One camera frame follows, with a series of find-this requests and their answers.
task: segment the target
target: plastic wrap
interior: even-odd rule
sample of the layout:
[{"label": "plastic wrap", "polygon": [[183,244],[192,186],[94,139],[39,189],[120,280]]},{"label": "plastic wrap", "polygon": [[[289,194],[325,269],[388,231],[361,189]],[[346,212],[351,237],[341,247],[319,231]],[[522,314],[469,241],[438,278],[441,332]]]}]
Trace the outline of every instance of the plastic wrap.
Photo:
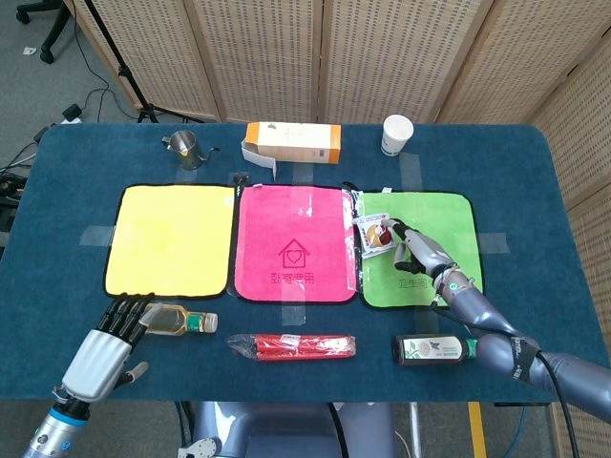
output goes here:
[{"label": "plastic wrap", "polygon": [[346,335],[237,334],[227,344],[257,361],[332,360],[356,354],[356,338]]}]

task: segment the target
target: blue table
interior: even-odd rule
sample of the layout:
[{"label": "blue table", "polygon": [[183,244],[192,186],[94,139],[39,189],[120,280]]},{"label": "blue table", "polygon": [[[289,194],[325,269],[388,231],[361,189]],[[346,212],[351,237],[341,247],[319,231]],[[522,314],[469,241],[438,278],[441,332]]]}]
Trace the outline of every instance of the blue table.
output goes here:
[{"label": "blue table", "polygon": [[[0,396],[48,397],[60,382],[109,298],[102,288],[107,248],[81,244],[91,226],[112,226],[126,186],[186,179],[226,184],[269,170],[242,159],[239,124],[190,125],[202,146],[219,146],[189,175],[160,139],[183,125],[87,124],[45,134],[0,262]],[[401,188],[399,159],[380,153],[381,127],[344,126],[339,165],[315,165],[316,184],[345,180],[362,189]],[[528,126],[418,125],[408,152],[417,155],[425,190],[469,198],[480,233],[504,234],[509,254],[483,254],[485,288],[495,306],[544,349],[606,364],[588,287],[562,206],[544,137]],[[280,163],[277,182],[293,181]],[[282,326],[281,305],[231,295],[182,301],[216,312],[219,332],[180,338],[146,336],[132,357],[149,372],[114,396],[215,401],[503,401],[544,402],[542,391],[502,379],[475,362],[405,368],[391,357],[393,336],[415,331],[416,311],[376,311],[357,296],[348,304],[307,305],[306,323]],[[454,323],[442,332],[466,336]],[[264,364],[233,354],[236,333],[348,333],[358,353],[342,361]]]}]

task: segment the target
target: cooking oil bottle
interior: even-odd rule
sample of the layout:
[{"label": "cooking oil bottle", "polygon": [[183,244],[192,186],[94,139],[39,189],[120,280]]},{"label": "cooking oil bottle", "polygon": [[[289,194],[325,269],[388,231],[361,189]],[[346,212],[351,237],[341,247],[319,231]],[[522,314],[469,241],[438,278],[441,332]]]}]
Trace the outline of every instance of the cooking oil bottle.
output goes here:
[{"label": "cooking oil bottle", "polygon": [[182,305],[164,303],[146,332],[164,336],[180,336],[185,332],[217,332],[216,313],[189,312]]}]

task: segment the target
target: robotic hand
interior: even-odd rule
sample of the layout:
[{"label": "robotic hand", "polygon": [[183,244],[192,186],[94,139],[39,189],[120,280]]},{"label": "robotic hand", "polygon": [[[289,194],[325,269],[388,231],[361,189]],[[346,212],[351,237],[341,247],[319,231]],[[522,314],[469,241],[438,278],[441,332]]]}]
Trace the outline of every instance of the robotic hand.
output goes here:
[{"label": "robotic hand", "polygon": [[34,433],[23,458],[66,456],[73,439],[89,419],[89,405],[106,398],[113,389],[135,382],[148,368],[140,363],[124,372],[123,365],[159,312],[156,305],[144,314],[153,299],[122,294],[108,307],[74,355],[62,379],[53,389],[56,402]]},{"label": "robotic hand", "polygon": [[479,337],[477,360],[484,367],[552,393],[561,392],[569,404],[611,423],[611,370],[567,354],[542,352],[535,340],[515,329],[488,302],[436,241],[400,219],[384,219],[382,224],[402,240],[395,268],[432,278],[435,302],[443,298],[459,321]]}]

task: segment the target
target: paper cup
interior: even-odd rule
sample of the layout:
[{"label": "paper cup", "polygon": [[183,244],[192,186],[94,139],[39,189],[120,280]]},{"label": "paper cup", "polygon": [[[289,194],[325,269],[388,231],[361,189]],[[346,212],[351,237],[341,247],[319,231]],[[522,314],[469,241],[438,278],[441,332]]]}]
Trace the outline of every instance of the paper cup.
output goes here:
[{"label": "paper cup", "polygon": [[391,114],[384,121],[382,153],[397,156],[413,135],[413,124],[400,114]]}]

